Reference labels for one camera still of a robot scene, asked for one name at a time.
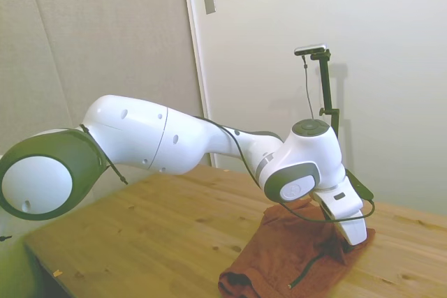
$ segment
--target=orange towel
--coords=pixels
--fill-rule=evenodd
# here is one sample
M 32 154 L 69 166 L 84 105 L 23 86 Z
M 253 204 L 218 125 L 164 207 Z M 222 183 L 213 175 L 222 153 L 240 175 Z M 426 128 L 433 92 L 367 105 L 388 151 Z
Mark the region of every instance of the orange towel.
M 310 202 L 297 200 L 288 207 L 303 216 L 324 219 L 320 207 Z M 275 205 L 265 210 L 259 229 L 237 260 L 220 275 L 219 291 L 225 298 L 325 297 L 374 233 L 368 229 L 367 240 L 349 248 L 334 224 L 304 221 Z M 305 277 L 290 289 L 288 284 L 309 266 Z

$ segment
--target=cable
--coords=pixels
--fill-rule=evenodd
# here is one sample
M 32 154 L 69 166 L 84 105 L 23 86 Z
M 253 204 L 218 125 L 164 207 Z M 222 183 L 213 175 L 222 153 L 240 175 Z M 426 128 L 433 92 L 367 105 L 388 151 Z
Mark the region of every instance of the cable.
M 88 134 L 88 136 L 91 137 L 91 139 L 98 145 L 98 147 L 101 148 L 99 144 L 96 142 L 95 138 L 91 136 L 89 129 L 86 126 L 84 126 L 84 124 L 80 124 L 79 126 L 84 131 L 84 133 Z M 115 167 L 115 164 L 113 164 L 113 162 L 108 158 L 107 154 L 104 152 L 104 150 L 102 150 L 102 148 L 101 151 L 103 152 L 107 162 L 109 162 L 110 167 L 113 169 L 113 171 L 115 171 L 115 174 L 118 175 L 119 180 L 128 185 L 129 183 L 126 180 L 126 177 L 124 177 L 122 174 L 119 173 L 117 167 Z
M 312 267 L 312 265 L 314 265 L 314 263 L 316 261 L 318 261 L 319 259 L 321 259 L 323 256 L 325 256 L 326 254 L 324 252 L 319 253 L 317 256 L 315 256 L 314 258 L 312 258 L 309 263 L 306 264 L 306 267 L 304 268 L 304 270 L 302 271 L 301 275 L 299 275 L 292 283 L 290 283 L 288 286 L 289 289 L 293 289 L 309 272 L 310 268 Z
M 311 221 L 312 223 L 341 223 L 344 221 L 364 219 L 364 218 L 367 218 L 368 216 L 371 216 L 374 213 L 374 211 L 376 211 L 376 205 L 374 204 L 374 202 L 372 200 L 367 200 L 367 201 L 372 205 L 372 209 L 371 209 L 371 211 L 369 211 L 368 214 L 365 214 L 364 216 L 355 216 L 354 218 L 345 218 L 345 219 L 327 219 L 327 220 L 307 218 L 305 216 L 302 216 L 301 214 L 298 214 L 297 212 L 293 211 L 292 209 L 288 208 L 284 203 L 280 202 L 279 204 L 283 208 L 285 208 L 287 211 L 291 212 L 294 216 L 297 216 L 298 218 L 300 218 L 302 220 Z
M 314 111 L 312 110 L 312 104 L 310 103 L 310 96 L 309 96 L 309 84 L 308 84 L 308 76 L 307 76 L 307 63 L 306 63 L 306 56 L 302 55 L 302 60 L 305 63 L 305 74 L 306 74 L 306 95 L 307 95 L 307 102 L 309 103 L 309 109 L 310 109 L 310 115 L 312 115 L 312 119 L 314 118 Z
M 226 128 L 223 127 L 222 125 L 218 124 L 217 122 L 214 122 L 214 121 L 209 120 L 209 119 L 204 118 L 204 117 L 195 117 L 195 118 L 200 119 L 200 120 L 203 120 L 203 121 L 207 121 L 207 122 L 209 122 L 209 123 L 215 125 L 216 127 L 220 128 L 220 129 L 223 130 L 225 133 L 227 133 L 227 134 L 229 134 L 229 135 L 231 136 L 231 138 L 233 139 L 233 141 L 234 141 L 235 144 L 236 144 L 237 149 L 239 150 L 240 158 L 241 158 L 242 162 L 244 163 L 245 168 L 246 168 L 247 171 L 249 172 L 250 177 L 253 179 L 253 181 L 255 182 L 255 184 L 256 184 L 259 188 L 261 188 L 261 186 L 259 185 L 258 180 L 255 178 L 255 176 L 254 176 L 253 173 L 251 172 L 251 170 L 250 170 L 250 168 L 249 168 L 249 165 L 248 165 L 247 161 L 245 160 L 244 154 L 242 153 L 242 149 L 241 149 L 241 147 L 240 147 L 240 145 L 239 145 L 239 142 L 237 141 L 236 137 L 235 137 L 233 134 L 231 134 L 231 132 L 230 132 L 228 129 L 226 129 Z M 369 211 L 368 214 L 365 214 L 364 216 L 356 216 L 356 217 L 354 217 L 354 218 L 345 218 L 345 219 L 328 219 L 328 220 L 319 220 L 319 219 L 307 218 L 307 217 L 305 217 L 305 216 L 302 216 L 301 214 L 298 214 L 298 213 L 294 212 L 292 209 L 288 208 L 284 203 L 280 202 L 279 204 L 280 204 L 283 208 L 285 208 L 287 211 L 289 211 L 290 213 L 292 213 L 294 216 L 297 216 L 298 218 L 300 218 L 300 219 L 302 219 L 302 220 L 311 221 L 312 223 L 341 223 L 341 222 L 344 222 L 344 221 L 352 221 L 352 220 L 364 219 L 364 218 L 367 218 L 368 216 L 371 216 L 371 215 L 374 213 L 374 211 L 376 210 L 376 205 L 374 204 L 374 202 L 373 202 L 372 200 L 367 200 L 367 201 L 372 205 L 372 209 L 371 209 L 371 211 Z
M 256 180 L 256 177 L 253 175 L 253 172 L 251 172 L 250 167 L 249 167 L 247 161 L 245 160 L 244 153 L 242 153 L 242 149 L 241 149 L 241 147 L 240 147 L 240 145 L 239 145 L 239 142 L 236 140 L 236 137 L 235 137 L 233 134 L 231 134 L 231 132 L 230 132 L 228 129 L 226 129 L 226 128 L 223 127 L 222 125 L 218 124 L 217 122 L 214 122 L 214 121 L 209 120 L 209 119 L 204 118 L 204 117 L 197 117 L 197 116 L 195 116 L 195 118 L 200 119 L 200 120 L 203 120 L 203 121 L 207 121 L 207 122 L 209 122 L 210 124 L 213 124 L 213 125 L 215 125 L 216 127 L 218 127 L 218 128 L 220 128 L 221 130 L 223 130 L 223 131 L 224 131 L 225 133 L 227 133 L 229 136 L 231 136 L 231 138 L 233 139 L 233 141 L 234 141 L 235 144 L 236 144 L 237 150 L 239 150 L 240 158 L 241 158 L 242 162 L 244 163 L 245 168 L 246 168 L 247 171 L 249 172 L 250 177 L 253 179 L 253 181 L 255 182 L 255 184 L 256 184 L 259 188 L 261 188 L 261 186 L 259 185 L 258 181 Z

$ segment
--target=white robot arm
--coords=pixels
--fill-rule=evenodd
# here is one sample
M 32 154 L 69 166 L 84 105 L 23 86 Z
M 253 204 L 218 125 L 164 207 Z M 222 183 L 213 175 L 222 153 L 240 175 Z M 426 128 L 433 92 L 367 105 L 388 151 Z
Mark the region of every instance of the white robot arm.
M 284 143 L 274 133 L 225 129 L 148 101 L 104 96 L 88 109 L 82 128 L 37 134 L 1 157 L 0 206 L 28 220 L 54 218 L 88 194 L 109 161 L 184 174 L 204 154 L 217 153 L 242 154 L 274 202 L 313 193 L 331 219 L 362 216 L 362 200 L 346 177 L 337 137 L 324 121 L 296 123 Z M 337 226 L 351 245 L 367 237 L 363 218 Z

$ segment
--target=white door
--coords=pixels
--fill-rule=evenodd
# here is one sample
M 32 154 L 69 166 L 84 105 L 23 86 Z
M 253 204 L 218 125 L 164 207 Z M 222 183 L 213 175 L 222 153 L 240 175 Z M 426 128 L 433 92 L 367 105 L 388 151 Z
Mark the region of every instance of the white door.
M 303 22 L 316 23 L 305 8 L 312 0 L 215 0 L 207 15 L 204 0 L 192 0 L 193 19 L 208 117 L 247 131 L 273 131 L 283 139 L 291 126 L 310 117 L 302 59 L 295 47 L 325 42 Z M 318 113 L 316 64 L 309 88 Z M 216 157 L 216 166 L 244 171 L 239 160 Z
M 296 121 L 310 115 L 302 59 L 293 49 L 327 43 L 332 102 L 342 110 L 345 165 L 379 199 L 445 208 L 443 197 L 436 196 L 447 196 L 447 119 L 439 114 L 447 103 L 445 0 L 215 0 L 215 5 L 216 12 L 207 15 L 203 0 L 190 0 L 210 118 L 285 138 Z M 308 62 L 318 114 L 323 104 L 318 64 Z M 218 157 L 216 165 L 243 170 L 230 158 Z

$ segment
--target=wooden tabletop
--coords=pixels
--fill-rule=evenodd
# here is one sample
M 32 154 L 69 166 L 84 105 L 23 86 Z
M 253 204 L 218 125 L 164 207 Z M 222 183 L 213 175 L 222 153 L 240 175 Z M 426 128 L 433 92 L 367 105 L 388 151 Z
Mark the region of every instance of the wooden tabletop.
M 220 297 L 219 274 L 269 206 L 247 175 L 199 166 L 153 175 L 26 241 L 74 297 Z M 446 218 L 376 207 L 372 245 L 329 297 L 447 297 Z

